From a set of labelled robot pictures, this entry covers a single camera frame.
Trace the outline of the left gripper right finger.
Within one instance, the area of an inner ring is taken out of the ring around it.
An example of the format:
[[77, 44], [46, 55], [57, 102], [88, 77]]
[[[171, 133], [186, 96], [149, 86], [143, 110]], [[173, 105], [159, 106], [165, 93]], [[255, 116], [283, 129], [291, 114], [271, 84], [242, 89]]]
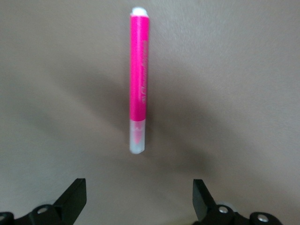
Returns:
[[253, 212], [248, 218], [229, 206], [217, 204], [201, 179], [193, 180], [193, 207], [197, 216], [195, 225], [280, 225], [281, 221], [265, 212]]

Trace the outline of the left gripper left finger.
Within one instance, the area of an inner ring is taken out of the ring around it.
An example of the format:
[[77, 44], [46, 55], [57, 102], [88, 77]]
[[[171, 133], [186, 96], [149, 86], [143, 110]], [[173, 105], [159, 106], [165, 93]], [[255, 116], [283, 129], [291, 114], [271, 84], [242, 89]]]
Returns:
[[15, 218], [8, 211], [0, 213], [2, 225], [73, 225], [86, 205], [86, 179], [78, 178], [53, 203], [43, 204], [28, 214]]

